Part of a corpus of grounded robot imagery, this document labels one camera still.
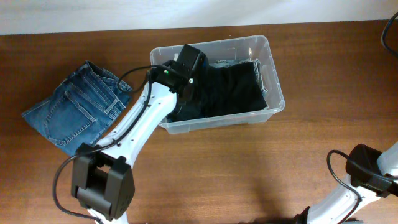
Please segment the blue denim jeans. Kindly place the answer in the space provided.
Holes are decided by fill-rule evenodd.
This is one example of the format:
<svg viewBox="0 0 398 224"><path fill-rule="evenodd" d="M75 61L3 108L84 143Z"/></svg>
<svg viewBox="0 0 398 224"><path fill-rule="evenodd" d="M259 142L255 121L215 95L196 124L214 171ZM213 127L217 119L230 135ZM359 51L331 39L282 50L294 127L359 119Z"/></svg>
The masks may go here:
<svg viewBox="0 0 398 224"><path fill-rule="evenodd" d="M25 121L69 156L94 146L129 104L132 88L90 61L69 74L53 94L22 113Z"/></svg>

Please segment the black garment with red trim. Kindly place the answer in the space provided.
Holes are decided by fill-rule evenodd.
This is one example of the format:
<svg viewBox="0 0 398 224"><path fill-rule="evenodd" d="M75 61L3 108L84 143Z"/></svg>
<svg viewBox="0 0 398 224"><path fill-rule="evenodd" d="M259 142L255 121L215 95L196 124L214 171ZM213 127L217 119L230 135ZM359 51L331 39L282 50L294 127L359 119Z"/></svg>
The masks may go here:
<svg viewBox="0 0 398 224"><path fill-rule="evenodd" d="M209 67L200 78L200 108L205 117L259 111L267 106L253 62Z"/></svg>

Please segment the dark blue shirt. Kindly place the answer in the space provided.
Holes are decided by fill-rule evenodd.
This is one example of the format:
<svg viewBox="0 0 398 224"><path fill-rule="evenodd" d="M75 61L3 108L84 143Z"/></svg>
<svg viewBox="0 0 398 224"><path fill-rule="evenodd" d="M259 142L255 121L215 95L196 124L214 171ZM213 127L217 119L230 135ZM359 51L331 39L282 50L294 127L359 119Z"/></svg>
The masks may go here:
<svg viewBox="0 0 398 224"><path fill-rule="evenodd" d="M202 71L208 71L208 69L209 69L208 58L205 57L205 58L202 60L202 63L201 63L201 70L202 70Z"/></svg>

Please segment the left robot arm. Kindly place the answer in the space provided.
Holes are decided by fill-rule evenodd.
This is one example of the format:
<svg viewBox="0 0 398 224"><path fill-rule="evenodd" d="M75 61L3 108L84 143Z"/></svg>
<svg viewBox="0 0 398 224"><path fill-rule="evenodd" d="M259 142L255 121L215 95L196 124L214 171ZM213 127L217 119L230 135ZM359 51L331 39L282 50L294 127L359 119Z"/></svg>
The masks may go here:
<svg viewBox="0 0 398 224"><path fill-rule="evenodd" d="M194 97L208 70L206 55L185 44L176 60L153 65L135 105L96 146L82 144L73 156L71 195L96 223L127 223L135 192L132 167L156 126Z"/></svg>

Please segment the black Nike garment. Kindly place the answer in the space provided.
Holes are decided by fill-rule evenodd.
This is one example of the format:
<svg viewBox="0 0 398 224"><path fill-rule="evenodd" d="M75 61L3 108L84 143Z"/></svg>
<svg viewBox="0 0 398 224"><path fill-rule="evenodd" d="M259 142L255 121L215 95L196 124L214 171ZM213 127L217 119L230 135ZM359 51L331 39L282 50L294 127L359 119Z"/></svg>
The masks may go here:
<svg viewBox="0 0 398 224"><path fill-rule="evenodd" d="M203 107L205 105L206 99L203 96L193 97L190 101L184 101L178 97L177 104L174 110L167 115L167 119L170 122L177 122L204 118Z"/></svg>

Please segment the light grey jeans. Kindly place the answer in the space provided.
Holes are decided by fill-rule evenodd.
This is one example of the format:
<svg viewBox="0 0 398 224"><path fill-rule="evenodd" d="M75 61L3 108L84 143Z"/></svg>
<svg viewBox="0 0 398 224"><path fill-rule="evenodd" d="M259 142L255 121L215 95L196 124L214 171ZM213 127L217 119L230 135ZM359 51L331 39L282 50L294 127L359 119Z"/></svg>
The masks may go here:
<svg viewBox="0 0 398 224"><path fill-rule="evenodd" d="M267 88L264 86L263 76L261 73L261 62L259 59L241 59L241 60L217 60L215 63L212 63L212 67L223 68L223 67L231 67L233 65L239 65L242 63L250 62L254 67L254 74L256 76L257 84L260 88L262 96L265 97L267 95Z"/></svg>

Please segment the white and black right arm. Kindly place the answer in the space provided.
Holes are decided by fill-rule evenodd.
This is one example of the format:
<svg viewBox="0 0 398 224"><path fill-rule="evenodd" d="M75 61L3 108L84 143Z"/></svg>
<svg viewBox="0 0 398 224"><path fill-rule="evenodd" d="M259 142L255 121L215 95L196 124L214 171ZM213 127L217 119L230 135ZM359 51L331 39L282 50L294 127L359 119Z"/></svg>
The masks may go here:
<svg viewBox="0 0 398 224"><path fill-rule="evenodd" d="M333 154L346 159L344 179L339 179L331 166ZM326 163L338 186L321 202L296 215L294 223L344 223L366 205L397 195L397 144L385 152L365 144L358 144L350 154L331 150Z"/></svg>

